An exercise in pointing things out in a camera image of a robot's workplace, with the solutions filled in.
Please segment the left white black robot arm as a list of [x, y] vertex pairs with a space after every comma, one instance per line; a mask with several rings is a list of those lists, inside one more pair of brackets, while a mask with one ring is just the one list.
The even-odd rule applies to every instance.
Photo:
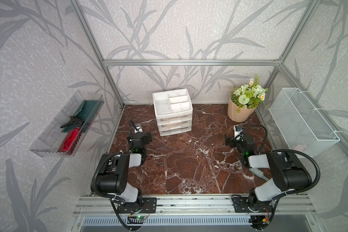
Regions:
[[140, 124], [129, 121], [129, 150], [103, 154], [92, 177], [91, 192], [109, 198], [115, 204], [143, 205], [142, 193], [128, 183], [129, 169], [142, 166], [147, 159], [147, 145], [152, 135], [143, 132]]

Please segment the white plastic drawer organizer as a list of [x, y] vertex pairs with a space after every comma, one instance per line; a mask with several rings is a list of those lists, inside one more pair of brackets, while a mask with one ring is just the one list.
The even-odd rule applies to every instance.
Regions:
[[160, 136], [191, 131], [193, 106], [187, 89], [157, 92], [152, 97]]

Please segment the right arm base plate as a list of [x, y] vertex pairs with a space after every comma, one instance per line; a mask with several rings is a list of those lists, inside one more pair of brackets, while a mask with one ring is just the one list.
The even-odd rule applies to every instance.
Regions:
[[236, 213], [272, 213], [274, 209], [271, 201], [261, 202], [253, 195], [232, 195], [231, 201]]

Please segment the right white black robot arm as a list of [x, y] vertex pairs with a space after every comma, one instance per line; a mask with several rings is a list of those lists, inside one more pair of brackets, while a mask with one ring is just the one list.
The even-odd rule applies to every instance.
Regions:
[[314, 188], [321, 179], [321, 170], [309, 155], [292, 149], [276, 149], [262, 152], [266, 140], [255, 148], [253, 136], [246, 130], [234, 126], [234, 135], [225, 136], [225, 145], [236, 148], [242, 164], [253, 174], [262, 178], [262, 169], [271, 172], [261, 186], [250, 190], [247, 197], [233, 195], [231, 200], [237, 213], [270, 213], [284, 196], [306, 192]]

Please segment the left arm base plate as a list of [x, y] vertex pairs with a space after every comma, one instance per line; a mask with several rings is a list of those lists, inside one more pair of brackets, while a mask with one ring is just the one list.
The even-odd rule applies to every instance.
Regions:
[[133, 212], [141, 212], [141, 213], [155, 213], [157, 207], [157, 198], [155, 197], [143, 197], [142, 199], [138, 199], [134, 203], [122, 203], [118, 205], [117, 211], [118, 213], [133, 213]]

